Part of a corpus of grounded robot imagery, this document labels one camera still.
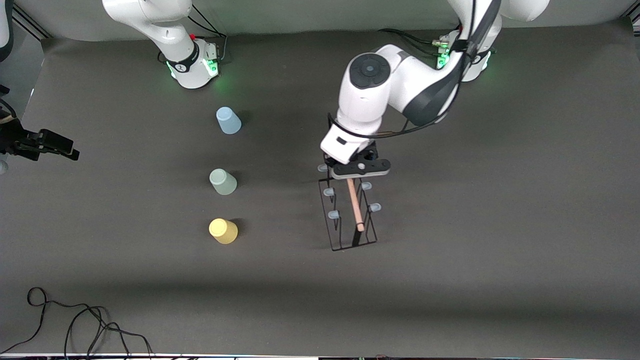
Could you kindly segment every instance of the gray table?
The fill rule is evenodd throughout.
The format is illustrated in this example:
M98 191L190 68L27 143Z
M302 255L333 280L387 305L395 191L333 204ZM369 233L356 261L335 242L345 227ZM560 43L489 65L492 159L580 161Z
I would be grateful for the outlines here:
M373 180L380 242L331 252L316 186L326 112L348 61L387 42L232 37L199 90L151 42L49 42L24 123L81 157L12 158L0 177L0 345L33 331L24 296L43 286L107 306L157 352L640 357L629 21L506 29L445 121L380 141L393 164ZM214 121L225 105L244 120L234 136ZM385 128L402 121L390 110ZM215 193L216 167L236 193ZM216 217L236 219L236 242L211 238ZM16 351L61 351L74 313L52 308ZM94 326L79 326L83 351Z

